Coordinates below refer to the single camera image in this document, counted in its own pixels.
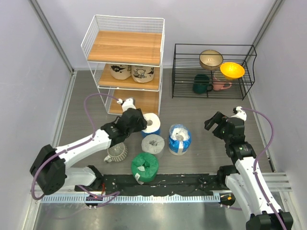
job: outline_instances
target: gold bowl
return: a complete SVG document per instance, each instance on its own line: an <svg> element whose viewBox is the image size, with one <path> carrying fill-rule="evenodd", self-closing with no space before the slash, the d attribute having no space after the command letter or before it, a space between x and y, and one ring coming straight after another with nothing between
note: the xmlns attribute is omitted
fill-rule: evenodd
<svg viewBox="0 0 307 230"><path fill-rule="evenodd" d="M200 54L200 65L206 70L215 70L223 62L223 56L215 50L205 50Z"/></svg>

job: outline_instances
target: green mug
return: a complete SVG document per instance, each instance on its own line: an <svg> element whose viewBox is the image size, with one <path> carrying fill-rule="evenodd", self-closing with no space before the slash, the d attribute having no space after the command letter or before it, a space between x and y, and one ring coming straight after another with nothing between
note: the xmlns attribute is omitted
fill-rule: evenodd
<svg viewBox="0 0 307 230"><path fill-rule="evenodd" d="M193 91L197 94L210 92L213 90L213 85L210 84L211 79L206 74L197 74L194 78Z"/></svg>

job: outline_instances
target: black wire rack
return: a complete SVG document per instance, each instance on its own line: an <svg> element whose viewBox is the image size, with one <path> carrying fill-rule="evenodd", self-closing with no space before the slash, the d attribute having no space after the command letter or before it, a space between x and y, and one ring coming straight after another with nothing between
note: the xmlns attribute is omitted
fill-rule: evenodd
<svg viewBox="0 0 307 230"><path fill-rule="evenodd" d="M205 70L200 66L200 53L216 50L223 56L223 63L235 62L245 69L242 78L226 80L220 68ZM257 57L253 45L175 44L172 71L172 97L203 97L244 99L255 83L254 64ZM209 81L196 80L196 75L207 75ZM206 90L195 93L195 84L222 84L223 90Z"/></svg>

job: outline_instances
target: yellow bowl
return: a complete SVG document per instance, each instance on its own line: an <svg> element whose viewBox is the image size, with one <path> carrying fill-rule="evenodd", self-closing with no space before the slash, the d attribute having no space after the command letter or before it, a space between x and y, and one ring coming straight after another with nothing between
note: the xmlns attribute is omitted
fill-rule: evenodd
<svg viewBox="0 0 307 230"><path fill-rule="evenodd" d="M220 70L227 80L238 79L245 74L244 68L235 62L223 63Z"/></svg>

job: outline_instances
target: cartoon mug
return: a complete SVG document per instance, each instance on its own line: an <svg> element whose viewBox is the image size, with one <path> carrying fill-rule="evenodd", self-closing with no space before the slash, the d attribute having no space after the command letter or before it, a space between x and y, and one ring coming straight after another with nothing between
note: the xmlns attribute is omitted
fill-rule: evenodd
<svg viewBox="0 0 307 230"><path fill-rule="evenodd" d="M132 66L131 74L133 79L139 83L150 82L154 79L154 67Z"/></svg>
<svg viewBox="0 0 307 230"><path fill-rule="evenodd" d="M221 80L221 75L218 75L217 72L213 74L213 90L219 91L219 90L226 90L229 89L232 86L232 83L226 80Z"/></svg>
<svg viewBox="0 0 307 230"><path fill-rule="evenodd" d="M110 64L109 67L112 77L117 80L125 80L131 76L130 65Z"/></svg>

